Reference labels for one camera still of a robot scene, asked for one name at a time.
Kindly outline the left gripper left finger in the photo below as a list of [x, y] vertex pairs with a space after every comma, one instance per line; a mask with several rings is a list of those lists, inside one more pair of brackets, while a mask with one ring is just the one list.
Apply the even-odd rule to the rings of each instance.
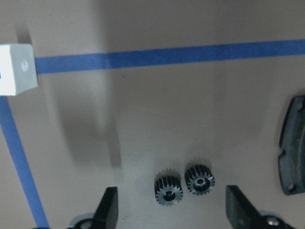
[[93, 215], [93, 228], [115, 229], [118, 215], [118, 189], [117, 187], [108, 187]]

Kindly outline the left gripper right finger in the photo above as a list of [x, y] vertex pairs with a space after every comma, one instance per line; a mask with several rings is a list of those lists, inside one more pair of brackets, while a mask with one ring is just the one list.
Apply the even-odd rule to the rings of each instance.
[[233, 229], [263, 229], [262, 216], [238, 186], [227, 185], [225, 212]]

